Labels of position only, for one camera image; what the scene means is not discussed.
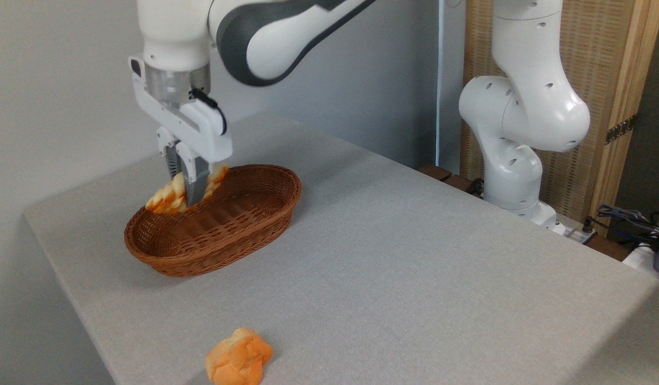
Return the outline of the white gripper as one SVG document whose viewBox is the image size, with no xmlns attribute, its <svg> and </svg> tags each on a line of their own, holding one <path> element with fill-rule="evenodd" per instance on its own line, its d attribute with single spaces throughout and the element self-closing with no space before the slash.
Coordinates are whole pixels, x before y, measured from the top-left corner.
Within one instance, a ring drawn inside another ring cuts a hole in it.
<svg viewBox="0 0 659 385">
<path fill-rule="evenodd" d="M 182 172 L 186 206 L 197 205 L 205 196 L 208 163 L 219 163 L 233 154 L 227 120 L 206 94 L 210 68 L 163 71 L 134 57 L 129 58 L 129 65 L 139 107 L 160 125 L 158 148 L 170 178 Z"/>
</svg>

